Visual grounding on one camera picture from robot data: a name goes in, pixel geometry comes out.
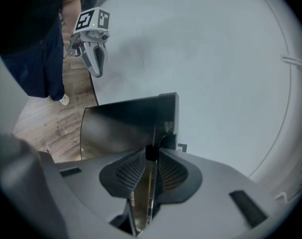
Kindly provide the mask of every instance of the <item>blue jeans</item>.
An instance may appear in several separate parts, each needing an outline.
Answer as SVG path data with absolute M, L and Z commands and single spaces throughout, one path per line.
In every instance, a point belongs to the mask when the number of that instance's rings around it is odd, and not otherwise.
M 60 21 L 38 44 L 1 57 L 29 96 L 46 98 L 50 95 L 54 101 L 62 99 L 65 89 L 62 82 L 63 39 Z

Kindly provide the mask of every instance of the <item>floor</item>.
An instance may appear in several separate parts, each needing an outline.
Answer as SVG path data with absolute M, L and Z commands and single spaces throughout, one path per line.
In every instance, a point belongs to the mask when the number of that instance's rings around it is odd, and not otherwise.
M 70 33 L 63 25 L 64 43 Z M 23 109 L 14 135 L 28 141 L 37 150 L 49 152 L 55 162 L 80 160 L 80 128 L 84 109 L 96 106 L 88 71 L 80 57 L 66 57 L 63 64 L 68 106 L 50 98 L 30 97 Z

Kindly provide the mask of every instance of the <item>shoe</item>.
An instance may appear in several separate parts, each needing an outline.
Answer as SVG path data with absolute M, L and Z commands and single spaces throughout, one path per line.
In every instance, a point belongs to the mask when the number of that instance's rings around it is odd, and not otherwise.
M 62 99 L 59 100 L 60 103 L 62 103 L 62 105 L 67 106 L 69 104 L 69 97 L 64 94 Z

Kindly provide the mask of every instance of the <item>black rectangular strip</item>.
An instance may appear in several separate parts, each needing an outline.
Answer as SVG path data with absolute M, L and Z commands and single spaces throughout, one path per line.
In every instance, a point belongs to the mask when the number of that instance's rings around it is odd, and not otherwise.
M 67 177 L 67 176 L 70 176 L 70 175 L 73 175 L 76 173 L 80 173 L 80 172 L 81 172 L 80 168 L 74 167 L 74 168 L 70 168 L 68 170 L 60 171 L 60 174 L 62 175 L 62 177 Z
M 267 216 L 258 208 L 251 198 L 242 190 L 229 193 L 249 225 L 254 228 L 267 219 Z

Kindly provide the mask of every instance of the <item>person's arm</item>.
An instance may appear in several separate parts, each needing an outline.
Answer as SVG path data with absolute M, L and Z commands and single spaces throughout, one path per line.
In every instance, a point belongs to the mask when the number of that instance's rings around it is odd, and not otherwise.
M 63 0 L 62 18 L 70 31 L 73 31 L 77 18 L 81 13 L 81 0 Z

